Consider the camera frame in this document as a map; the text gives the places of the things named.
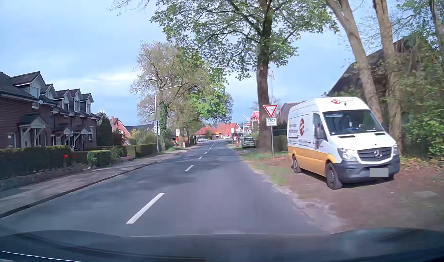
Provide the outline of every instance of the asphalt road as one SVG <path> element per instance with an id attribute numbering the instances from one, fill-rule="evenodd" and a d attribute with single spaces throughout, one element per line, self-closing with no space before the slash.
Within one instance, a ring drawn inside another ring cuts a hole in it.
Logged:
<path id="1" fill-rule="evenodd" d="M 321 233 L 288 196 L 262 181 L 225 143 L 199 143 L 175 158 L 2 218 L 0 231 Z"/>

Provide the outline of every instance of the van side mirror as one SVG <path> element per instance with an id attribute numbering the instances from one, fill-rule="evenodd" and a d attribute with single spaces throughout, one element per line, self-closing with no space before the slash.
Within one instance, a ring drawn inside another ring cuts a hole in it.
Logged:
<path id="1" fill-rule="evenodd" d="M 319 139 L 325 139 L 325 131 L 321 129 L 320 127 L 316 127 L 316 138 Z"/>

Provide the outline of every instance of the yield sign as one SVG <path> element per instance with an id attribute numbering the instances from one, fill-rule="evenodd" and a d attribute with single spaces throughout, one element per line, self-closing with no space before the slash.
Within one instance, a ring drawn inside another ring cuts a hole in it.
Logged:
<path id="1" fill-rule="evenodd" d="M 269 117 L 272 117 L 274 115 L 274 112 L 277 109 L 276 104 L 265 104 L 265 105 L 263 105 L 263 107 L 267 111 L 267 114 L 269 115 Z"/>

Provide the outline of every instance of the van headlight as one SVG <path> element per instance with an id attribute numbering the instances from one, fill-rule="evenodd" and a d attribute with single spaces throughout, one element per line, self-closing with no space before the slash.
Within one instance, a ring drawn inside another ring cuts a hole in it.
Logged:
<path id="1" fill-rule="evenodd" d="M 397 144 L 394 144 L 393 145 L 393 155 L 394 156 L 397 156 L 397 155 L 399 155 L 400 154 L 400 151 L 398 150 L 398 145 Z"/>
<path id="2" fill-rule="evenodd" d="M 344 148 L 337 148 L 337 151 L 343 161 L 357 161 L 356 151 Z"/>

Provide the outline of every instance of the white van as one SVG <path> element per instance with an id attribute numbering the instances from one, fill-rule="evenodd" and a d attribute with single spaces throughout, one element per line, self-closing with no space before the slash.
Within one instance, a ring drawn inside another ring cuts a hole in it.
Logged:
<path id="1" fill-rule="evenodd" d="M 316 98 L 288 113 L 288 153 L 295 173 L 323 175 L 331 189 L 341 183 L 392 180 L 400 172 L 395 140 L 359 98 Z"/>

